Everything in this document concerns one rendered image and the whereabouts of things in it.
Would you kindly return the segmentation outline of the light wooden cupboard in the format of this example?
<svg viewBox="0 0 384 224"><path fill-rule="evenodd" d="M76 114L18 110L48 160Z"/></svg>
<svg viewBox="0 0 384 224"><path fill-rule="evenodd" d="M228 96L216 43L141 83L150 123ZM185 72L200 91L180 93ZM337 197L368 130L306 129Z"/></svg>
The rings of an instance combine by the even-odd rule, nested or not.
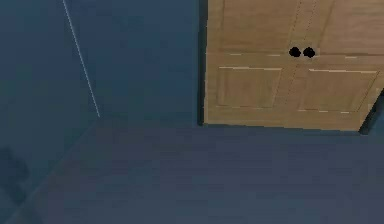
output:
<svg viewBox="0 0 384 224"><path fill-rule="evenodd" d="M384 0L208 0L204 84L209 125L359 131L384 91Z"/></svg>

